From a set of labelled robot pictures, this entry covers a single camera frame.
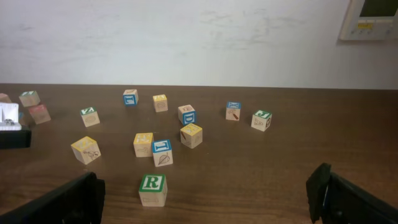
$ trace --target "wooden block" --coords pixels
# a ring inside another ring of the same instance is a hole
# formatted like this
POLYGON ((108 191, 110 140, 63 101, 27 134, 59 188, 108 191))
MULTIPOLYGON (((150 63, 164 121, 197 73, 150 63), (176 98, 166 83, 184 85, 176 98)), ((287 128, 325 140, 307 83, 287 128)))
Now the wooden block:
POLYGON ((49 111, 47 111, 47 107, 45 105, 32 106, 29 108, 29 113, 33 120, 35 120, 36 124, 41 124, 51 120, 49 111))
POLYGON ((146 174, 139 187, 142 206, 163 207, 166 203, 167 183, 164 174, 146 174))
POLYGON ((138 91, 137 90, 124 91, 123 102, 126 106, 136 106, 138 103, 138 91))
POLYGON ((12 103, 7 94, 0 93, 0 103, 12 103))
POLYGON ((172 145, 170 140, 154 141, 152 153, 156 167, 173 164, 172 145))
POLYGON ((100 149, 98 148, 97 142, 86 136, 81 140, 71 145, 73 153, 80 162, 85 165, 91 163, 93 160, 101 156, 100 149))
POLYGON ((154 96, 154 107, 156 112, 167 111, 169 108, 167 107, 166 95, 154 96))
POLYGON ((225 119, 239 121, 241 115, 241 103, 227 102, 225 119))
POLYGON ((188 124, 180 130, 181 143, 193 149, 203 141, 203 130, 195 124, 188 124))
POLYGON ((251 126, 260 131, 265 131, 271 125, 271 118, 272 114, 270 112, 259 110, 253 114, 251 126))
POLYGON ((20 125, 26 125, 26 121, 25 121, 25 115, 22 112, 19 112, 19 117, 18 117, 18 123, 20 125))
POLYGON ((151 157, 154 133, 137 133, 134 139, 134 150, 137 157, 151 157))
POLYGON ((94 107, 89 107, 80 111, 81 118, 86 127, 90 127, 100 123, 97 110, 94 107))
POLYGON ((197 112, 191 105, 180 106, 178 107, 178 118, 183 125, 196 123, 197 112))
POLYGON ((39 95, 36 91, 26 91, 19 96, 24 107, 36 106, 40 103, 39 95))

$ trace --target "blue block face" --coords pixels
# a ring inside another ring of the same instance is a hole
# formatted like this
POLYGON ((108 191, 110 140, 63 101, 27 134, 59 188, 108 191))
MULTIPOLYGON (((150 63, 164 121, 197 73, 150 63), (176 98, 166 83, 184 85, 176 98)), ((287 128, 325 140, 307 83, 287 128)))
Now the blue block face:
POLYGON ((172 150, 172 145, 170 143, 170 140, 160 140, 160 141, 154 141, 152 143, 153 153, 165 152, 169 150, 172 150))
POLYGON ((231 108, 231 109, 241 109, 241 103, 238 102, 228 102, 226 104, 227 108, 231 108))
POLYGON ((126 106, 136 106, 137 101, 136 101, 136 96, 135 95, 124 95, 123 96, 123 101, 126 106))
POLYGON ((187 125, 190 123, 195 123, 197 121, 197 112, 190 111, 182 114, 182 124, 187 125))

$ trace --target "yellow block face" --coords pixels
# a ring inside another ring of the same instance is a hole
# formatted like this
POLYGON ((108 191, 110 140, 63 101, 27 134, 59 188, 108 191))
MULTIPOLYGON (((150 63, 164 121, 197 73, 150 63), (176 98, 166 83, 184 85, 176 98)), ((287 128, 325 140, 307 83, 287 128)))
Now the yellow block face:
POLYGON ((154 133, 137 133, 134 144, 148 144, 152 141, 154 133))
POLYGON ((191 136, 194 136, 196 133, 198 133, 201 130, 202 130, 201 127, 199 127, 199 126, 197 126, 195 124, 192 124, 192 123, 186 125, 185 127, 183 127, 181 129, 181 131, 183 131, 184 133, 187 133, 187 134, 189 134, 191 136))
POLYGON ((370 24, 370 23, 360 23, 360 24, 358 24, 358 28, 359 28, 359 29, 372 29, 372 28, 373 28, 373 24, 370 24))
POLYGON ((162 100, 167 100, 165 94, 154 96, 154 101, 162 101, 162 100))
POLYGON ((92 145, 93 143, 96 143, 96 141, 88 136, 82 138, 81 140, 75 142, 72 144, 72 147, 79 151, 83 151, 85 148, 88 146, 92 145))

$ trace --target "wall-mounted device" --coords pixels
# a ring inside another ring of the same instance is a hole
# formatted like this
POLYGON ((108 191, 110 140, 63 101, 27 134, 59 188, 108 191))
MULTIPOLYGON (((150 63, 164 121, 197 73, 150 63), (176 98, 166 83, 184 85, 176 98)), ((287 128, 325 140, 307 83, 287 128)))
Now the wall-mounted device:
POLYGON ((351 0, 340 39, 398 39, 398 0, 351 0))

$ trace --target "device screen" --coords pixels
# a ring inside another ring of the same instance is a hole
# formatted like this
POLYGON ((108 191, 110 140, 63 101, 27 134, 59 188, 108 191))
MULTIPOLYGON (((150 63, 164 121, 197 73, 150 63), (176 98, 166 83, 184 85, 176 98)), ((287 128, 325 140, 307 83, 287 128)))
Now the device screen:
POLYGON ((398 0, 365 0, 360 17, 395 16, 398 0))

